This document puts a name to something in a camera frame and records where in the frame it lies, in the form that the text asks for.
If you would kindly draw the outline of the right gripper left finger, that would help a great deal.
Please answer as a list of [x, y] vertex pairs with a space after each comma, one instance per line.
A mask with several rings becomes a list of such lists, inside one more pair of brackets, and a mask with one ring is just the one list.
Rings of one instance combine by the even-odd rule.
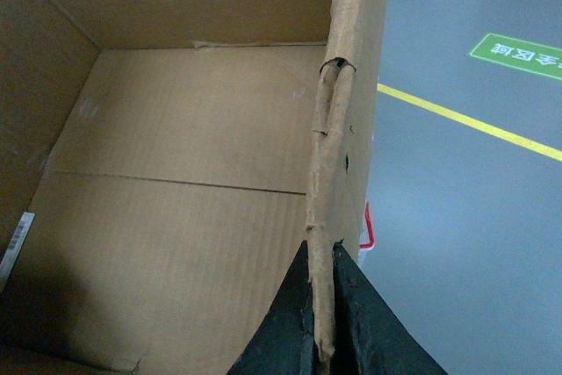
[[230, 374], [312, 374], [315, 369], [308, 247], [302, 242], [259, 328]]

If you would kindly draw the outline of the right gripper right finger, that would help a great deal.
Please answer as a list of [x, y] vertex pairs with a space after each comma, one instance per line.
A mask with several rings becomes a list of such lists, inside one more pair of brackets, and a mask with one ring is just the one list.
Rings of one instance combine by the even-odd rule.
[[333, 374], [444, 374], [409, 334], [342, 244], [334, 245]]

